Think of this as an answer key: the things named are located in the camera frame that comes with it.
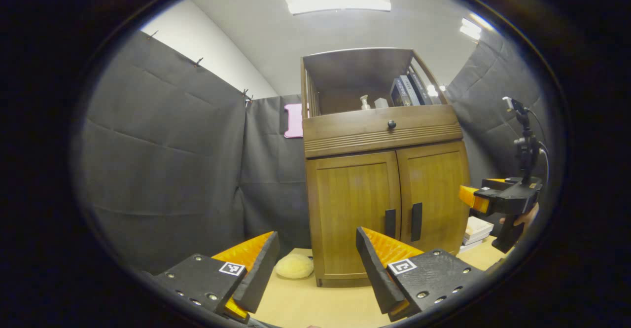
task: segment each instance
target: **book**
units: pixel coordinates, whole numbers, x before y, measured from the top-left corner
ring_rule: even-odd
[[[410,100],[401,78],[394,79],[392,88],[390,88],[390,97],[392,97],[392,103],[395,106],[412,106],[412,100]]]
[[[467,243],[471,243],[473,241],[481,240],[489,236],[492,230],[492,223],[489,223],[486,220],[481,220],[475,216],[471,216],[469,217],[469,220],[467,220],[467,228],[464,230],[464,239],[462,242],[464,243],[466,241]]]
[[[466,252],[467,250],[471,249],[471,248],[475,248],[478,245],[482,244],[483,240],[478,240],[478,241],[474,241],[473,243],[469,243],[467,245],[460,245],[460,254]]]
[[[427,90],[423,87],[423,83],[421,82],[419,76],[416,73],[410,72],[408,74],[408,79],[414,88],[414,91],[419,95],[419,100],[423,101],[423,105],[431,105],[433,104],[432,99],[427,93]]]
[[[412,83],[410,83],[410,79],[408,79],[407,75],[400,75],[399,78],[403,83],[403,87],[405,88],[406,93],[410,96],[410,101],[412,101],[413,106],[424,105],[417,96],[417,93],[414,91],[412,87]]]

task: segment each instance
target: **beige tabletop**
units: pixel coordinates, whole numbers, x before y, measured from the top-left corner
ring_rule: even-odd
[[[489,236],[482,244],[456,255],[480,270],[487,270],[506,255],[491,246]],[[291,253],[311,256],[311,249]],[[317,287],[313,273],[304,279],[285,279],[272,272],[255,319],[282,328],[378,328],[390,324],[381,314],[370,286]]]

